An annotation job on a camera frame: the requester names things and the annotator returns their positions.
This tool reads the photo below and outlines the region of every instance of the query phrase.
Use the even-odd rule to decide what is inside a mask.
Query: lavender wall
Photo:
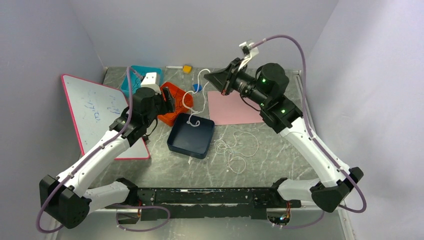
[[[60,75],[103,67],[66,0],[2,0],[0,23],[0,239],[44,239],[38,183],[80,154]]]
[[[71,0],[105,66],[226,67],[239,44],[275,34],[312,50],[338,0]],[[300,69],[296,46],[260,47],[251,67]]]
[[[423,12],[420,0],[341,0],[307,61],[318,134],[365,173],[358,240],[424,236]],[[355,193],[347,203],[361,207]]]

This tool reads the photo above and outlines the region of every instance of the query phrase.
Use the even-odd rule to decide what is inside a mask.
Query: blue object
[[[196,84],[193,84],[193,88],[194,88],[194,92],[195,93],[202,91],[202,85],[200,85],[200,84],[197,84],[197,83]]]
[[[163,84],[164,81],[164,74],[162,73],[162,69],[157,67],[148,67],[148,66],[131,66],[134,70],[137,71],[141,76],[146,76],[147,73],[157,73],[159,75],[159,86]],[[132,94],[136,93],[136,90],[140,88],[140,84],[142,81],[140,78],[138,78],[133,71],[129,71],[129,76],[131,77],[131,84],[132,84]],[[123,80],[122,85],[120,86],[120,90],[125,94],[125,96],[128,98],[130,97],[130,91],[128,89],[128,78],[125,74],[125,79]]]
[[[194,127],[187,124],[189,116],[187,113],[180,113],[176,117],[166,143],[169,150],[173,152],[197,159],[204,159],[208,153],[212,136],[214,135],[215,122],[193,115],[191,116],[191,122],[193,124],[200,121],[200,125]]]

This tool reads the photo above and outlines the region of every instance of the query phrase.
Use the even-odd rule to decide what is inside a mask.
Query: white string
[[[196,111],[196,110],[194,110],[193,108],[191,108],[191,107],[187,106],[187,105],[185,104],[185,102],[184,102],[184,98],[186,97],[186,95],[187,95],[188,93],[193,93],[193,94],[197,94],[197,93],[198,93],[198,91],[199,91],[199,89],[200,89],[200,73],[201,73],[201,72],[203,72],[203,71],[208,71],[209,73],[211,73],[211,71],[210,71],[209,69],[207,69],[207,68],[200,70],[200,71],[199,71],[199,73],[197,74],[197,89],[196,89],[196,91],[192,91],[192,90],[190,90],[190,91],[188,91],[188,92],[184,93],[184,96],[182,96],[182,105],[184,105],[184,107],[185,107],[185,108],[187,108],[187,109],[191,110],[191,114],[190,114],[190,116],[188,117],[187,124],[190,124],[192,127],[198,127],[198,126],[200,125],[200,121],[199,121],[199,120],[197,120],[197,121],[196,121],[196,124],[194,125],[194,124],[191,122],[191,119],[192,119],[192,116],[193,116],[194,114],[201,114],[201,113],[203,113],[203,111],[205,110],[205,106],[206,106],[205,88],[206,88],[206,86],[208,85],[208,83],[209,83],[209,82],[207,82],[207,83],[203,86],[203,91],[202,91],[202,93],[203,93],[203,100],[204,100],[204,102],[203,102],[203,108],[202,108],[202,110],[201,110],[201,111]]]
[[[257,147],[256,147],[256,150],[254,151],[253,154],[251,154],[251,155],[245,155],[242,152],[234,151],[233,150],[233,148],[237,145],[237,138],[236,138],[236,133],[237,132],[244,133],[244,134],[249,134],[249,135],[252,135],[254,137],[254,139],[256,140]],[[239,130],[237,130],[237,131],[235,131],[235,132],[232,133],[232,136],[235,139],[235,143],[234,143],[233,146],[230,146],[230,145],[228,145],[223,140],[224,133],[221,133],[219,135],[219,139],[215,140],[215,143],[214,143],[214,145],[215,145],[215,153],[216,154],[224,154],[224,159],[227,161],[226,166],[233,173],[235,173],[235,174],[242,174],[246,170],[246,166],[247,166],[246,160],[243,157],[241,157],[241,156],[234,156],[234,154],[241,154],[244,157],[253,157],[256,154],[256,152],[258,151],[258,149],[259,149],[259,141],[258,141],[258,139],[256,138],[255,135],[251,134],[250,132],[245,132],[245,131],[239,131]],[[231,163],[234,162],[235,160],[243,161],[244,162],[244,168],[243,168],[243,170],[241,170],[241,171],[234,171],[234,169],[231,167]]]

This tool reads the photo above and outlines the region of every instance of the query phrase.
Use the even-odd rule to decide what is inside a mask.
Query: pink paper
[[[244,98],[244,100],[256,109],[259,105]],[[208,91],[209,118],[215,125],[231,124],[254,124],[263,123],[258,111],[246,105],[240,98],[240,93],[233,91],[227,96],[221,95],[219,91]]]

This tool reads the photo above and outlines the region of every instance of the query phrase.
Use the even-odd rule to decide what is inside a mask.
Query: gray marble floor
[[[197,74],[201,70],[195,68],[190,74],[184,74],[180,69],[164,68],[164,80],[189,90],[193,81],[197,81]],[[247,72],[254,74],[255,69]],[[291,71],[287,71],[290,84],[285,95],[301,107],[300,95]],[[110,67],[107,70],[104,85],[119,88],[125,77],[124,67]],[[204,91],[215,91],[212,85],[207,85]],[[194,109],[203,107],[202,94],[194,96]],[[209,110],[199,114],[209,118]],[[171,127],[159,121],[156,130],[150,136],[147,148],[150,151],[149,160],[122,160],[114,161],[93,182],[92,187],[100,187],[112,183],[115,179],[125,177],[139,187],[265,187],[282,177],[295,180],[307,180],[317,177],[314,170],[303,156],[284,138],[277,135],[264,123],[219,125],[215,127],[212,143],[205,159],[191,159],[179,153],[168,150],[167,139]],[[226,166],[227,162],[222,154],[215,152],[214,141],[223,135],[223,140],[233,145],[235,131],[249,132],[259,141],[259,150],[252,157],[245,157],[247,167],[242,174],[236,174]],[[237,133],[236,150],[245,155],[252,154],[256,149],[256,141],[252,136]],[[242,161],[233,161],[235,171],[244,167]]]

